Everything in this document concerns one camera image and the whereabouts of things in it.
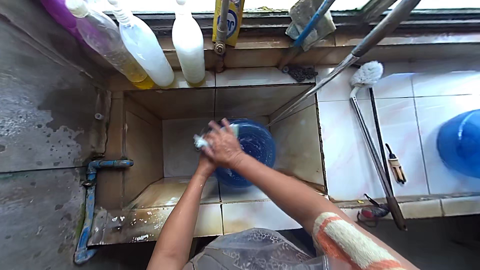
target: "wet concrete wall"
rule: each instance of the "wet concrete wall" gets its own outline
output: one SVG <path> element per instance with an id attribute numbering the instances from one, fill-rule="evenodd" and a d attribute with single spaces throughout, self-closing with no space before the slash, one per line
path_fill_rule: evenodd
<path id="1" fill-rule="evenodd" d="M 0 55 L 0 268 L 74 269 L 84 166 L 105 150 L 101 71 L 37 1 L 0 1 Z"/>

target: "hand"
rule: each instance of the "hand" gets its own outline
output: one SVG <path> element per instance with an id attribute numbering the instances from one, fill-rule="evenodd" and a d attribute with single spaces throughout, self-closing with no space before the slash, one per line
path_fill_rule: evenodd
<path id="1" fill-rule="evenodd" d="M 226 118 L 222 119 L 222 124 L 225 126 L 224 130 L 221 130 L 220 126 L 214 121 L 208 123 L 212 131 L 205 135 L 205 140 L 210 146 L 202 147 L 202 150 L 215 164 L 230 169 L 238 165 L 245 152 L 241 149 L 240 143 Z"/>
<path id="2" fill-rule="evenodd" d="M 198 159 L 197 171 L 195 173 L 198 173 L 208 178 L 210 177 L 210 175 L 212 175 L 215 168 L 215 163 L 204 153 L 201 153 L 200 158 Z"/>

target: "blue pipe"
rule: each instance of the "blue pipe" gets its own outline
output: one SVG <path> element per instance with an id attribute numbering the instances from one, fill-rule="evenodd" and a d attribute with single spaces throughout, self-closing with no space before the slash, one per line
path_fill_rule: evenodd
<path id="1" fill-rule="evenodd" d="M 330 8 L 330 6 L 333 4 L 335 0 L 324 0 L 320 7 L 317 9 L 317 12 L 313 15 L 312 18 L 310 18 L 310 21 L 308 22 L 307 26 L 304 28 L 300 36 L 295 40 L 293 43 L 294 47 L 300 47 L 302 42 L 307 38 L 308 34 L 312 31 L 312 29 L 317 25 L 318 21 L 325 15 L 327 10 Z"/>
<path id="2" fill-rule="evenodd" d="M 77 250 L 75 251 L 74 261 L 76 264 L 82 264 L 87 262 L 93 255 L 95 255 L 97 249 L 88 249 L 87 242 L 90 236 L 90 230 L 92 229 L 93 215 L 95 209 L 95 185 L 96 185 L 96 172 L 101 168 L 127 168 L 133 166 L 133 160 L 95 160 L 88 164 L 87 167 L 87 181 L 84 182 L 86 188 L 85 199 L 85 220 L 80 238 L 77 243 Z"/>

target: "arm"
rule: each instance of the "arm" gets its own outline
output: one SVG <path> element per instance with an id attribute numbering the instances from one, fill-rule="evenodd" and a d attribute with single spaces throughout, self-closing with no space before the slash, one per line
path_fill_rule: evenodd
<path id="1" fill-rule="evenodd" d="M 187 189 L 162 227 L 147 270 L 182 269 L 188 261 L 193 232 L 200 207 L 200 197 L 215 165 L 203 154 Z"/>
<path id="2" fill-rule="evenodd" d="M 268 168 L 255 158 L 244 153 L 240 148 L 238 139 L 229 127 L 228 121 L 223 119 L 222 123 L 226 127 L 225 131 L 221 130 L 217 123 L 213 121 L 209 123 L 214 131 L 206 136 L 206 140 L 211 147 L 204 148 L 204 153 L 216 164 L 234 169 L 259 187 L 278 207 L 300 223 L 308 233 L 312 234 L 313 225 L 320 214 L 324 212 L 335 213 L 343 220 L 353 224 L 356 229 L 372 239 L 377 245 L 386 249 L 404 267 L 417 269 L 380 239 L 361 228 L 342 210 L 312 188 L 295 178 Z"/>

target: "yellow dish soap package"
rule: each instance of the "yellow dish soap package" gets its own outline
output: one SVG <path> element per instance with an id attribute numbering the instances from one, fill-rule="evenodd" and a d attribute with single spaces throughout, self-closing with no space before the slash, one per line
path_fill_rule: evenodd
<path id="1" fill-rule="evenodd" d="M 243 3 L 245 0 L 229 0 L 227 15 L 227 41 L 225 44 L 235 46 L 239 36 L 241 18 L 243 15 Z M 216 42 L 216 26 L 220 21 L 222 0 L 215 2 L 215 14 L 213 17 L 213 35 L 212 41 Z"/>

